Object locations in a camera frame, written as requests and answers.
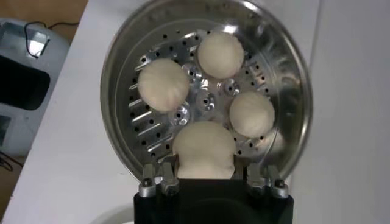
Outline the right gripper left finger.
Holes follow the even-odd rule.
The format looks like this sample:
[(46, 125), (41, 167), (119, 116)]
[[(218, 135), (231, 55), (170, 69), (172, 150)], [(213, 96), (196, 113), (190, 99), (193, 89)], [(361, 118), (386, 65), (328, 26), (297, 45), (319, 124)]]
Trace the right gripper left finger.
[(169, 162), (157, 165), (146, 164), (143, 167), (142, 179), (138, 187), (138, 195), (150, 198), (157, 195), (157, 186), (165, 196), (173, 196), (179, 192), (179, 179), (174, 175), (173, 166)]

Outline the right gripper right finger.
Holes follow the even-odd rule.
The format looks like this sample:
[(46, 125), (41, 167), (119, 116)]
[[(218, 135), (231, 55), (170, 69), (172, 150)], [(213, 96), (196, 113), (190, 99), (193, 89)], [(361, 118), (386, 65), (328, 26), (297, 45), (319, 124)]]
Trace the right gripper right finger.
[(250, 195), (270, 194), (274, 198), (288, 198), (289, 187), (275, 165), (262, 165), (244, 158), (234, 158), (233, 178), (244, 180)]

